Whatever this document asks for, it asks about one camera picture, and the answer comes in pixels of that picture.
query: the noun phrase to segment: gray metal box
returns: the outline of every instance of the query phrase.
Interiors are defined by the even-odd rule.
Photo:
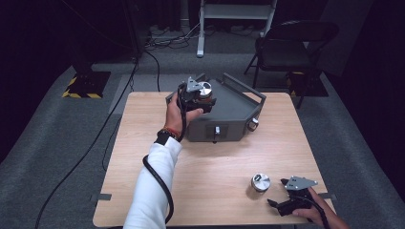
[[[197,82],[209,82],[216,104],[208,114],[202,114],[188,125],[185,137],[189,141],[239,141],[246,131],[254,131],[266,96],[224,73],[222,78],[210,79],[199,75]],[[244,93],[252,93],[258,101]]]

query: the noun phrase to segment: black chair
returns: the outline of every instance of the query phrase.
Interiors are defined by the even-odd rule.
[[[269,72],[298,72],[306,77],[306,87],[298,102],[300,108],[312,77],[319,77],[316,62],[322,48],[338,34],[339,28],[331,22],[287,21],[272,27],[256,40],[256,52],[245,70],[256,67],[253,88],[256,88],[259,69]]]

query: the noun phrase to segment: dark background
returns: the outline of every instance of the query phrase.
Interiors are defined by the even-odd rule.
[[[131,52],[120,1],[66,1],[119,45],[89,29],[71,10],[63,7],[61,1],[57,2],[74,28],[78,46],[89,64]],[[145,23],[170,23],[162,20],[173,15],[162,14],[161,8],[157,7],[163,4],[161,1],[148,2],[151,5],[147,6],[147,18],[143,18]],[[405,197],[400,188],[401,175],[405,174],[405,104],[402,96],[405,16],[401,12],[404,5],[399,1],[383,0],[328,1],[321,19],[338,24],[340,33],[320,60],[320,67],[402,198]],[[38,6],[37,1],[11,0],[2,1],[0,6],[0,161],[24,131],[46,91],[71,66],[63,42],[50,32],[44,22],[44,9]],[[279,6],[278,13],[281,13],[283,9],[281,4]]]

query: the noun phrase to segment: wooden table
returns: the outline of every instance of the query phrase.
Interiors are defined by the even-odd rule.
[[[98,227],[123,225],[132,202],[142,158],[165,119],[169,93],[131,93],[117,133],[94,216]],[[189,142],[184,139],[173,180],[175,212],[167,225],[295,224],[306,219],[280,217],[267,198],[288,200],[280,178],[306,177],[327,189],[288,94],[265,94],[260,125],[237,142]],[[258,195],[250,187],[256,173],[271,179]]]

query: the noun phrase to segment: white shelf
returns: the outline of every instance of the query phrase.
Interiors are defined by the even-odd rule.
[[[206,4],[204,18],[267,20],[271,11],[271,5]]]

